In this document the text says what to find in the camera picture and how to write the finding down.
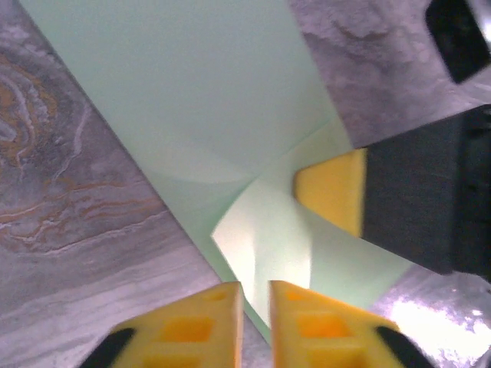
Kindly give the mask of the black-yellow left gripper left finger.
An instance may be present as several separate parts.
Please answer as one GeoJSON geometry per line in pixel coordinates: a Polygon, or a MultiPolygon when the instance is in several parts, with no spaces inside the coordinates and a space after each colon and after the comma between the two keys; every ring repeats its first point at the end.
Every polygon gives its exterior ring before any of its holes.
{"type": "Polygon", "coordinates": [[[240,367],[242,292],[218,284],[114,326],[82,367],[240,367]]]}

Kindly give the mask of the black-yellow left gripper right finger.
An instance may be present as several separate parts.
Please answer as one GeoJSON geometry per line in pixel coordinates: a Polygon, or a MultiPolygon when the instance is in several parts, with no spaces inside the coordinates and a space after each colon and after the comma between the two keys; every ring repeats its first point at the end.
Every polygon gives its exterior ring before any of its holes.
{"type": "Polygon", "coordinates": [[[433,366],[391,320],[287,281],[270,281],[269,316],[276,367],[433,366]]]}

